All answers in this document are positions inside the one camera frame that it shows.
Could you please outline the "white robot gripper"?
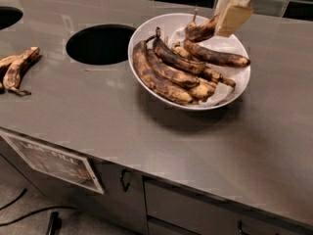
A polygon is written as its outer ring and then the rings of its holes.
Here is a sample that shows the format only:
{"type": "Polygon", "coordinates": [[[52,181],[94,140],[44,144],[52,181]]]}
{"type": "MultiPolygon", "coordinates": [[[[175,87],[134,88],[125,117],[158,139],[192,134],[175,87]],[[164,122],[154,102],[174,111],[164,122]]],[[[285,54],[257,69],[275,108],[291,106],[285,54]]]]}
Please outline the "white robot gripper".
{"type": "Polygon", "coordinates": [[[229,37],[234,34],[252,15],[250,6],[243,6],[234,0],[218,0],[214,14],[219,20],[214,34],[229,37]]]}

